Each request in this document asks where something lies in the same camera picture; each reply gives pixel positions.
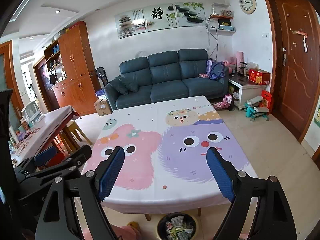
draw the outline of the wall clock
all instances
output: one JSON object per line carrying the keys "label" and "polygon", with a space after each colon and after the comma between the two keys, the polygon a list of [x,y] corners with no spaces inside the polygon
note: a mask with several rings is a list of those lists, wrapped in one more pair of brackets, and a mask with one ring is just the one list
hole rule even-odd
{"label": "wall clock", "polygon": [[257,7],[256,0],[239,0],[241,9],[246,14],[251,14],[255,11]]}

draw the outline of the ceiling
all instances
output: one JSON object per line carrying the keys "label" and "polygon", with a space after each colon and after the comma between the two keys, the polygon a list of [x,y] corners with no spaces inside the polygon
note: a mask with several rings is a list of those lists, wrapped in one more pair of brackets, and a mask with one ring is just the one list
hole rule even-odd
{"label": "ceiling", "polygon": [[79,19],[124,0],[24,0],[4,30],[3,36],[19,33],[19,52],[38,51],[52,37]]}

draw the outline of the blue gripper pad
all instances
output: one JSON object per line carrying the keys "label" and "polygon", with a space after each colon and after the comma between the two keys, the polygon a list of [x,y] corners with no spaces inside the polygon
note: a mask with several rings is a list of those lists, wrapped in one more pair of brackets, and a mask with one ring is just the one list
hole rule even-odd
{"label": "blue gripper pad", "polygon": [[51,160],[57,154],[57,149],[53,146],[38,153],[34,158],[35,166],[39,167],[44,165],[47,161]]}
{"label": "blue gripper pad", "polygon": [[124,150],[123,148],[120,148],[120,150],[117,152],[116,156],[114,157],[106,172],[103,174],[102,178],[99,181],[98,198],[100,199],[100,201],[103,201],[104,198],[110,195],[123,163]]}
{"label": "blue gripper pad", "polygon": [[210,148],[207,151],[207,164],[218,184],[222,195],[232,202],[235,197],[232,188],[232,181]]}

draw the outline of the chinese character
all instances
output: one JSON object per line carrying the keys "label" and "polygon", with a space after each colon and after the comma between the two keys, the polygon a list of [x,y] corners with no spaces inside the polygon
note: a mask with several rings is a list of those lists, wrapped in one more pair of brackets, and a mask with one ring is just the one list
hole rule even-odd
{"label": "chinese character", "polygon": [[150,14],[154,19],[162,19],[162,15],[163,15],[163,10],[161,10],[161,8],[159,7],[157,10],[156,8],[154,8],[154,10],[152,11],[152,14]]}

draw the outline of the tablecloth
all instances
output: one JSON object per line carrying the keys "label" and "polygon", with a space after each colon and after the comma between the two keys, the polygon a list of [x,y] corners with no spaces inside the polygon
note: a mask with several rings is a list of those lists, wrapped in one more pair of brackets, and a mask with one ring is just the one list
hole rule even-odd
{"label": "tablecloth", "polygon": [[32,127],[28,138],[11,155],[11,159],[16,159],[18,165],[25,158],[38,154],[50,136],[71,114],[73,114],[72,106],[65,106],[45,114],[44,118]]}
{"label": "tablecloth", "polygon": [[125,160],[102,205],[121,213],[170,213],[229,203],[206,162],[216,147],[237,170],[257,177],[235,137],[204,96],[114,111],[82,173],[116,146]]}

